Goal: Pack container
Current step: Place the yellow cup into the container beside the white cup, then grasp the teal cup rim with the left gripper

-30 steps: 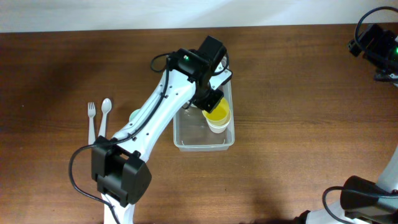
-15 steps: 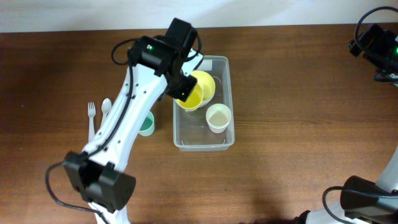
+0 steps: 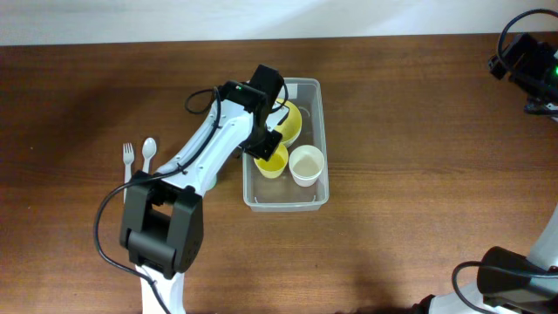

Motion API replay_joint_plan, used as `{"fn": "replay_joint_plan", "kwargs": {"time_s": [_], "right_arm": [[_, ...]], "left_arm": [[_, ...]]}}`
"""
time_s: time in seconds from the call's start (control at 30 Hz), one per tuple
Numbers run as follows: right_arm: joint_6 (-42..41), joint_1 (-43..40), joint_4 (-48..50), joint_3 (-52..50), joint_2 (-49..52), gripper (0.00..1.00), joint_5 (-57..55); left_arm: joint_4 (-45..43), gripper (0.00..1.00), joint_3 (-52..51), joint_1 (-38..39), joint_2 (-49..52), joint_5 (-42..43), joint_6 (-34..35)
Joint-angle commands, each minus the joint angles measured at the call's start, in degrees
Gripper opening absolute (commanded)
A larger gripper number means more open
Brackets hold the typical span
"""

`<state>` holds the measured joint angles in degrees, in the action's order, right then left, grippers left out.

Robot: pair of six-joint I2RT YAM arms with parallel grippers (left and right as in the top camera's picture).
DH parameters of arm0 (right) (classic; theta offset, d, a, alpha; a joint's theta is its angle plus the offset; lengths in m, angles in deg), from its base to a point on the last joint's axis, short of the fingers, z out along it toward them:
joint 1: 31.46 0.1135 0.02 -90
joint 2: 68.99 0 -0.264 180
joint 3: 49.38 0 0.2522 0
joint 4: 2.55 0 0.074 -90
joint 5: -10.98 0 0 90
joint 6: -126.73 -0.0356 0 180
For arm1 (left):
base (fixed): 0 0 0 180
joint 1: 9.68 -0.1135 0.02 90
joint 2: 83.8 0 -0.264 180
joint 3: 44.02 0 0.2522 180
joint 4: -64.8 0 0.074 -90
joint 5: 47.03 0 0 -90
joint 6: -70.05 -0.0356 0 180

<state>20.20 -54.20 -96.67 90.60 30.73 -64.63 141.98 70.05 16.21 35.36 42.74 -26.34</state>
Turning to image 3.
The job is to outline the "yellow plastic cup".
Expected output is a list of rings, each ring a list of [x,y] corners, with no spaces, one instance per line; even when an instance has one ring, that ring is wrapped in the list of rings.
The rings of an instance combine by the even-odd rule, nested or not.
[[[269,160],[254,158],[254,163],[260,173],[267,179],[278,178],[289,162],[289,152],[286,146],[280,144]]]

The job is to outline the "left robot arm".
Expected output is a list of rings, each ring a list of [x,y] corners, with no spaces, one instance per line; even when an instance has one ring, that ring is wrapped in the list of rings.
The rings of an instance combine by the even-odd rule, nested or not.
[[[269,160],[282,135],[275,130],[289,110],[278,70],[259,65],[247,82],[230,80],[211,90],[206,119],[187,144],[153,173],[142,170],[126,193],[119,243],[141,280],[145,313],[182,313],[184,274],[204,236],[202,202],[235,149]]]

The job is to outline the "yellow plastic bowl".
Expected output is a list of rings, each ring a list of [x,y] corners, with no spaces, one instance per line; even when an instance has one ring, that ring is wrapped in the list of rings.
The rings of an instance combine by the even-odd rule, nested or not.
[[[287,119],[275,127],[275,131],[282,135],[282,143],[286,147],[290,147],[300,135],[302,131],[302,115],[296,105],[291,101],[286,102],[286,107],[289,109]]]

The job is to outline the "white plastic cup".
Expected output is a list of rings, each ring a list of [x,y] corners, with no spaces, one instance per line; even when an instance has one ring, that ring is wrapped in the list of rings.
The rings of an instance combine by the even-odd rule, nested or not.
[[[325,157],[320,149],[302,145],[289,155],[289,171],[295,183],[303,188],[313,185],[325,168]]]

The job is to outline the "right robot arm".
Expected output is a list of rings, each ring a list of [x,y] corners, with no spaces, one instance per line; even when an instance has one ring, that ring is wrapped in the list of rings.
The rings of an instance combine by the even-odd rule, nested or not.
[[[497,79],[509,80],[528,95],[526,111],[557,118],[557,49],[527,33],[517,35],[488,62]],[[557,214],[527,256],[492,247],[478,261],[452,273],[453,292],[425,297],[411,313],[556,313]]]

